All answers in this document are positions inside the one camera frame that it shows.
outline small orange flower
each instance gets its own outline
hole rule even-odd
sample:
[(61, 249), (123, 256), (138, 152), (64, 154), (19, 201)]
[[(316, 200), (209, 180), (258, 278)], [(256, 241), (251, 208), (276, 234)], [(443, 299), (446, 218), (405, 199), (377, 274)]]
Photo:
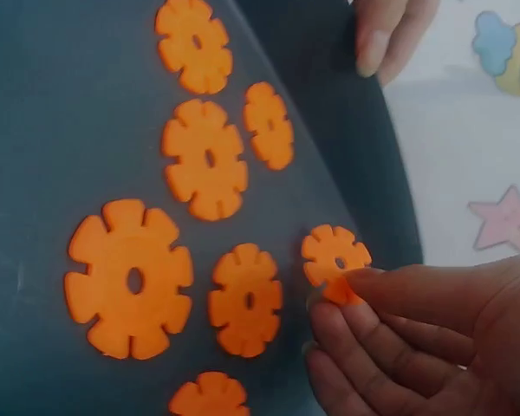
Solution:
[(246, 392), (223, 373), (202, 373), (197, 383), (184, 384), (173, 396), (169, 411), (179, 416), (249, 416)]
[(227, 85), (233, 57), (229, 37), (219, 19), (211, 20), (203, 0), (167, 0), (156, 16), (159, 54), (167, 68), (181, 72), (183, 87), (196, 94), (215, 94)]
[(227, 113), (213, 102), (192, 100), (175, 109), (164, 131), (162, 151), (178, 158), (166, 168), (175, 198), (189, 202), (197, 218), (217, 221), (241, 207), (248, 185), (246, 163), (238, 156), (243, 142), (237, 128), (226, 126)]
[(249, 88), (244, 107), (244, 124), (254, 132), (252, 148), (270, 169), (280, 171), (293, 159), (293, 126), (283, 99), (268, 82)]
[(346, 271), (361, 269), (372, 262), (363, 243), (354, 243), (352, 232), (342, 227), (320, 225), (302, 242), (302, 256), (311, 262), (304, 272), (313, 286), (327, 283), (323, 295), (339, 305), (360, 302), (344, 276)]
[(256, 357), (273, 341), (283, 305), (281, 283), (272, 280), (277, 266), (266, 251), (240, 244), (225, 254), (214, 270), (214, 282), (223, 289), (210, 293), (212, 326), (221, 328), (218, 342), (230, 354)]
[[(124, 199), (104, 205), (102, 213), (106, 225), (86, 217), (69, 245), (69, 255), (88, 265), (87, 274), (65, 276), (69, 311), (78, 323), (98, 315), (88, 341), (103, 354), (146, 360), (169, 347), (166, 332), (185, 326), (191, 299), (179, 287), (192, 284), (191, 256), (186, 247), (170, 250), (179, 230), (158, 208)], [(128, 286), (135, 269), (142, 283), (136, 294)]]

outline pink star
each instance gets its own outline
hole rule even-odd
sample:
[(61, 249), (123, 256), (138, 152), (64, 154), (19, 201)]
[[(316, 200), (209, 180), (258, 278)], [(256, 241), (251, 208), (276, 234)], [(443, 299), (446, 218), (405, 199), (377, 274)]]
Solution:
[(470, 210), (484, 223), (474, 247), (483, 250), (509, 243), (520, 252), (520, 191), (514, 185), (496, 203), (470, 202)]

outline flower center hole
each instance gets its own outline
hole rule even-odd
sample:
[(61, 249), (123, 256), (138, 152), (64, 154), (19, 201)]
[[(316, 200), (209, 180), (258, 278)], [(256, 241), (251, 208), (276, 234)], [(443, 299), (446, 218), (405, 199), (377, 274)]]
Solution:
[(341, 270), (345, 270), (347, 268), (347, 264), (345, 263), (345, 259), (343, 257), (336, 257), (335, 264)]
[(206, 164), (208, 167), (214, 167), (216, 165), (216, 160), (214, 159), (214, 153), (211, 152), (210, 149), (205, 152)]
[(192, 36), (192, 43), (197, 49), (202, 49), (202, 41), (197, 35)]
[(138, 295), (145, 288), (145, 279), (142, 277), (142, 272), (136, 267), (129, 270), (127, 288), (134, 295)]
[(254, 308), (254, 295), (251, 292), (244, 296), (244, 306), (246, 306), (248, 310), (252, 310)]

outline orange cutout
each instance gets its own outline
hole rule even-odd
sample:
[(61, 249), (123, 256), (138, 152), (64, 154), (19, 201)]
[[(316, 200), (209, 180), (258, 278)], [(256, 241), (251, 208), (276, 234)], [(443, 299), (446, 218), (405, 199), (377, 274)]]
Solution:
[(302, 256), (312, 260), (304, 264), (306, 277), (316, 287), (327, 283), (323, 296), (338, 305), (361, 302), (348, 286), (344, 273), (372, 262), (366, 246), (354, 241), (352, 232), (330, 225), (314, 228), (302, 241)]
[(217, 221), (241, 207), (248, 186), (248, 170), (238, 159), (243, 142), (227, 113), (217, 104), (192, 100), (175, 109), (175, 119), (164, 130), (162, 152), (178, 158), (166, 168), (175, 198), (189, 202), (197, 218)]
[(228, 353), (256, 357), (276, 337), (274, 311), (283, 305), (276, 273), (270, 254), (254, 244), (240, 244), (219, 260), (213, 277), (222, 289), (210, 292), (209, 315), (212, 326), (223, 327), (218, 342)]
[[(185, 326), (191, 299), (178, 289), (192, 284), (191, 255), (186, 247), (170, 250), (179, 230), (158, 208), (122, 199), (102, 213), (106, 225), (99, 216), (86, 217), (71, 239), (69, 255), (88, 268), (65, 276), (69, 312), (78, 323), (98, 315), (88, 341), (104, 355), (147, 360), (169, 347), (166, 332)], [(134, 269), (142, 283), (137, 294), (128, 287)]]
[(293, 126), (287, 108), (268, 82), (254, 84), (246, 93), (244, 124), (255, 133), (252, 148), (256, 156), (274, 171), (280, 171), (293, 159)]
[(169, 411), (179, 416), (249, 416), (246, 392), (223, 373), (202, 373), (197, 383), (185, 383), (173, 396)]
[(156, 32), (159, 55), (179, 81), (195, 94), (215, 94), (227, 85), (233, 56), (225, 48), (229, 37), (219, 19), (203, 0), (167, 0), (158, 10)]

